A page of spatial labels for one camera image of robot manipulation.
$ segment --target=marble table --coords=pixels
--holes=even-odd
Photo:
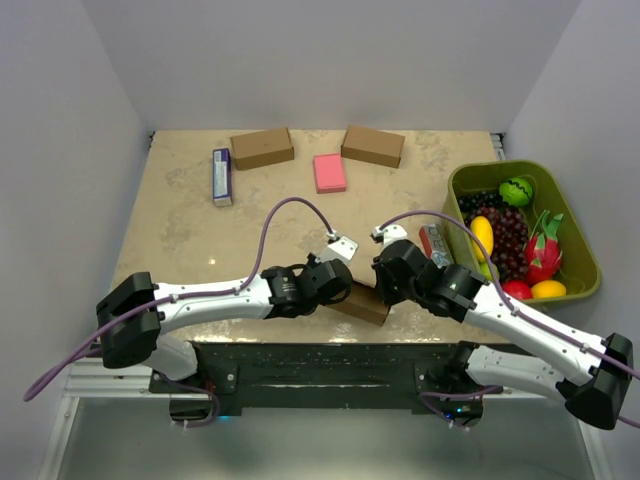
[[[233,171],[233,206],[212,202],[211,152],[230,147],[240,130],[158,131],[120,254],[114,286],[136,271],[151,272],[156,282],[205,283],[248,275],[264,219],[288,196],[312,201],[334,229],[360,244],[351,264],[354,277],[374,283],[371,258],[379,245],[372,227],[409,209],[437,209],[444,203],[447,179],[460,165],[495,161],[487,132],[396,131],[406,137],[400,168],[344,159],[347,191],[315,191],[314,155],[336,153],[343,130],[291,130],[295,160],[243,172]],[[402,221],[412,240],[432,219]],[[319,252],[325,229],[310,209],[289,204],[274,217],[262,267],[303,263]],[[172,333],[199,342],[310,343],[455,343],[460,340],[502,342],[477,328],[436,318],[414,304],[392,308],[382,327],[318,307],[296,319],[231,319]]]

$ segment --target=pink sponge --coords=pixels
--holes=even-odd
[[[339,153],[313,157],[313,171],[318,193],[344,192],[347,189],[342,157]]]

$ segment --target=green basket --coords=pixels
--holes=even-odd
[[[552,215],[564,214],[558,229],[558,242],[563,253],[562,267],[554,275],[567,287],[567,295],[557,298],[526,300],[533,307],[564,305],[592,295],[600,286],[600,268],[576,222],[567,200],[564,198],[553,175],[545,167],[527,160],[478,163],[463,165],[449,177],[449,191],[443,211],[458,220],[463,219],[458,207],[458,198],[483,190],[497,191],[500,183],[512,177],[522,177],[533,187],[533,202],[522,208],[529,227],[533,227],[545,210]],[[471,239],[462,230],[445,222],[445,236],[457,263],[471,270],[480,271]]]

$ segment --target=white wall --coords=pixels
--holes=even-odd
[[[599,295],[560,312],[640,347],[640,3],[583,0],[507,133],[507,154],[551,167],[603,271]],[[624,414],[640,420],[634,382]],[[615,478],[637,478],[640,432],[604,435]]]
[[[153,128],[505,131],[579,0],[82,0]]]
[[[22,394],[96,328],[146,134],[77,0],[0,7],[0,471],[35,478],[61,382]]]

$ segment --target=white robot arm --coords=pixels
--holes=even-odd
[[[264,270],[240,289],[246,278],[197,285],[152,283],[147,272],[126,279],[96,307],[98,323],[105,325],[123,311],[149,301],[170,297],[151,311],[119,325],[101,336],[103,364],[123,368],[143,364],[171,380],[193,375],[198,367],[189,342],[167,333],[178,328],[234,318],[294,318],[313,313],[318,305],[336,303],[349,295],[348,269],[358,244],[332,234],[319,255],[306,264]],[[210,292],[234,291],[212,296]]]
[[[604,362],[601,355],[632,367],[633,347],[628,339],[581,332],[508,297],[512,309],[484,276],[460,265],[438,268],[399,225],[376,227],[372,237],[383,245],[373,269],[376,288],[386,304],[414,301],[434,315],[494,332],[533,355],[461,342],[451,364],[434,372],[437,379],[445,384],[501,385],[544,395],[564,401],[573,415],[591,425],[615,426],[631,377]]]

